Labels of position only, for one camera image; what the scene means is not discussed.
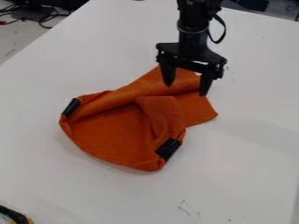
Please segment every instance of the white table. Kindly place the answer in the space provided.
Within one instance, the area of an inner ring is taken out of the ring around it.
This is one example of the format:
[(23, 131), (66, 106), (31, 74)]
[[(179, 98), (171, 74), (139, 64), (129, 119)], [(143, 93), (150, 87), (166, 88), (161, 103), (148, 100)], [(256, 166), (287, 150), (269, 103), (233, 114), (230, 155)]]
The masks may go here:
[[(159, 172), (89, 157), (58, 125), (77, 95), (126, 85), (177, 40), (174, 0), (93, 0), (0, 68), (0, 199), (37, 224), (290, 223), (299, 183), (299, 25), (224, 10), (229, 60)], [(220, 32), (218, 26), (212, 28)]]

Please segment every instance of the black cable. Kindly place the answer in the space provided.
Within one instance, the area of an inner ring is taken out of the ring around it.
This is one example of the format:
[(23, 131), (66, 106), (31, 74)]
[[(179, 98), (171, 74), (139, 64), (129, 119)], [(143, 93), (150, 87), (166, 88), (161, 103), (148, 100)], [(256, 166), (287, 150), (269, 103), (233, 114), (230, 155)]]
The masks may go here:
[(70, 10), (68, 11), (68, 14), (59, 14), (55, 7), (52, 8), (54, 9), (55, 14), (44, 16), (38, 21), (39, 25), (45, 29), (52, 29), (52, 26), (46, 26), (43, 23), (50, 21), (56, 17), (68, 17), (69, 15), (71, 15)]
[[(1, 14), (0, 17), (3, 17), (3, 16), (6, 16), (6, 15), (11, 15), (13, 12), (7, 12), (7, 13), (4, 13), (4, 14)], [(2, 23), (0, 25), (11, 25), (13, 23), (16, 23), (18, 20), (24, 20), (23, 18), (17, 18), (15, 20), (12, 20), (10, 22), (5, 22), (5, 21), (1, 21)]]
[(15, 11), (18, 7), (19, 7), (19, 5), (15, 4), (15, 3), (11, 4), (11, 5), (9, 5), (9, 6), (5, 7), (5, 8), (2, 8), (0, 10), (0, 13)]

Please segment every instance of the cloth fold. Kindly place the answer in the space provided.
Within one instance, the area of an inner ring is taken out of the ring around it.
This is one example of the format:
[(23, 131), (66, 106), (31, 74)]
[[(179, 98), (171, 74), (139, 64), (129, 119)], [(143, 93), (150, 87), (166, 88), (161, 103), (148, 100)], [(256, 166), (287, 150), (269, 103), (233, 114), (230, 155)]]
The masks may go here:
[(217, 116), (209, 101), (198, 96), (198, 87), (199, 77), (183, 69), (166, 87), (156, 67), (115, 91), (75, 98), (59, 125), (96, 158), (157, 171), (183, 142), (186, 127)]

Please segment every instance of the stain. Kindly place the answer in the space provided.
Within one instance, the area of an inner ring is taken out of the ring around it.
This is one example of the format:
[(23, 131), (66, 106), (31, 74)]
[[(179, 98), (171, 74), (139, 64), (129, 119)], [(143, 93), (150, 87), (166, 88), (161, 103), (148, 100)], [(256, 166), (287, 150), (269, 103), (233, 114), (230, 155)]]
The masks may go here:
[(185, 201), (185, 200), (183, 200), (181, 203), (179, 203), (180, 205), (182, 205), (182, 204), (185, 204), (185, 205), (187, 205), (188, 207), (189, 207), (189, 204)]
[(188, 216), (190, 216), (190, 213), (188, 213), (188, 211), (185, 210), (183, 207), (178, 206), (177, 209), (180, 210), (180, 211), (182, 211), (183, 213), (187, 214)]
[(4, 56), (5, 57), (10, 57), (17, 49), (16, 48), (12, 48), (10, 51), (8, 51)]
[(200, 212), (196, 212), (196, 214), (197, 214), (198, 220), (200, 221)]

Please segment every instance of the black clip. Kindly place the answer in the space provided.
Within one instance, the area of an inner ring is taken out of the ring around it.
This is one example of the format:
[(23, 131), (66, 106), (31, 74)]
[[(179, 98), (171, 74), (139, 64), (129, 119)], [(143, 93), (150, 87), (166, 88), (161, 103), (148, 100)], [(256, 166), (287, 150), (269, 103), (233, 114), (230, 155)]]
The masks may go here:
[(62, 114), (66, 117), (70, 117), (70, 115), (74, 112), (76, 108), (79, 107), (80, 104), (81, 102), (78, 99), (73, 98), (71, 102), (67, 105), (66, 109), (62, 112)]
[(177, 149), (181, 146), (181, 143), (173, 138), (168, 139), (165, 143), (163, 143), (155, 153), (158, 154), (161, 158), (163, 158), (166, 162), (172, 157), (172, 155), (177, 151)]

